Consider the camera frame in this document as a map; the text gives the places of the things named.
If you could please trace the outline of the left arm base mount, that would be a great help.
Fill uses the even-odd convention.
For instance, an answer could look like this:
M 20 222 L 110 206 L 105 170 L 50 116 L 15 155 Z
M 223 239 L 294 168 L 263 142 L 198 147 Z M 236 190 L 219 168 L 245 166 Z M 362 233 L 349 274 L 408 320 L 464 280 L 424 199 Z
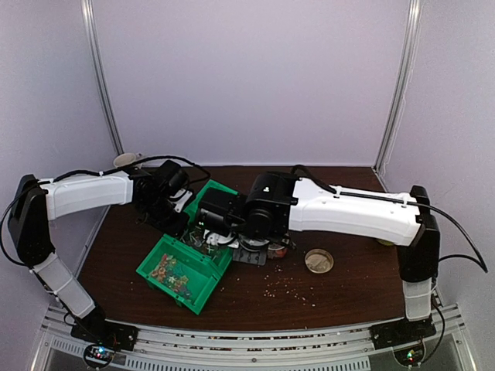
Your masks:
M 105 322 L 103 330 L 97 335 L 75 325 L 70 335 L 86 342 L 97 343 L 115 351 L 132 351 L 138 338 L 138 328 L 116 322 Z

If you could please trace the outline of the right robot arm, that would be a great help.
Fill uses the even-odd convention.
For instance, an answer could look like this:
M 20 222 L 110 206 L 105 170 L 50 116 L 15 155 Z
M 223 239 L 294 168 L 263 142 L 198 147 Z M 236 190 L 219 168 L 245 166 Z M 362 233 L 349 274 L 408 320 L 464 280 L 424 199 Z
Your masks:
M 396 333 L 410 342 L 426 328 L 438 273 L 440 232 L 426 190 L 382 193 L 327 185 L 305 166 L 265 172 L 248 194 L 208 188 L 196 222 L 207 242 L 234 249 L 236 261 L 263 265 L 270 247 L 285 248 L 289 232 L 372 237 L 397 247 L 405 318 Z

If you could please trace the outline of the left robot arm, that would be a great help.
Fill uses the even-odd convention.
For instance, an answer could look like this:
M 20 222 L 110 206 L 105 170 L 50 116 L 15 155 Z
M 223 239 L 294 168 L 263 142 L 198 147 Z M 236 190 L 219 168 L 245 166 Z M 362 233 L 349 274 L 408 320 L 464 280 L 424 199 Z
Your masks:
M 75 318 L 95 343 L 111 337 L 103 309 L 57 255 L 49 223 L 62 216 L 103 206 L 134 204 L 162 232 L 181 231 L 183 208 L 193 197 L 182 170 L 159 178 L 140 168 L 110 172 L 75 171 L 67 177 L 25 175 L 2 217 L 8 224 L 19 265 L 27 267 Z

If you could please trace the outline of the green bin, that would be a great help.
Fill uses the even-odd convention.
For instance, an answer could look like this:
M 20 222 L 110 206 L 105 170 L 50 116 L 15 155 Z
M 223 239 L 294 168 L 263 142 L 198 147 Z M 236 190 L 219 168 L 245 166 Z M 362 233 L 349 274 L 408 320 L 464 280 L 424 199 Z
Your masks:
M 164 235 L 139 264 L 136 273 L 151 288 L 199 315 L 230 262 L 229 253 L 211 257 Z

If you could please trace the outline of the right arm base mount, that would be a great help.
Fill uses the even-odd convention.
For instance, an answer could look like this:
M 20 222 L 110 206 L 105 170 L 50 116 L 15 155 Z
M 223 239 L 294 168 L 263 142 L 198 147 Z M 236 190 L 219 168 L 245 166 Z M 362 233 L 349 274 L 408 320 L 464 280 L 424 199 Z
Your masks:
M 386 349 L 417 342 L 436 334 L 436 328 L 431 318 L 413 322 L 403 318 L 393 322 L 372 325 L 369 331 L 375 349 Z

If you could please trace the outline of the green bin compartment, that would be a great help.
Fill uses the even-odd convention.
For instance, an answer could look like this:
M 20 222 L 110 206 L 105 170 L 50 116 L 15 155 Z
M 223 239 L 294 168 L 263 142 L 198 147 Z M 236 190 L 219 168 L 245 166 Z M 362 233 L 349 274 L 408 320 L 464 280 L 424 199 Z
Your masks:
M 232 261 L 229 247 L 217 243 L 217 235 L 199 226 L 190 227 L 176 244 L 186 251 L 193 252 L 200 263 L 204 263 L 216 278 L 222 278 Z
M 200 203 L 202 201 L 210 201 L 214 198 L 214 196 L 222 196 L 223 194 L 227 194 L 229 196 L 237 195 L 238 191 L 231 189 L 220 182 L 209 180 L 206 185 L 204 185 L 203 188 L 195 194 L 193 200 L 186 203 L 183 212 L 190 218 L 193 218 L 200 209 Z

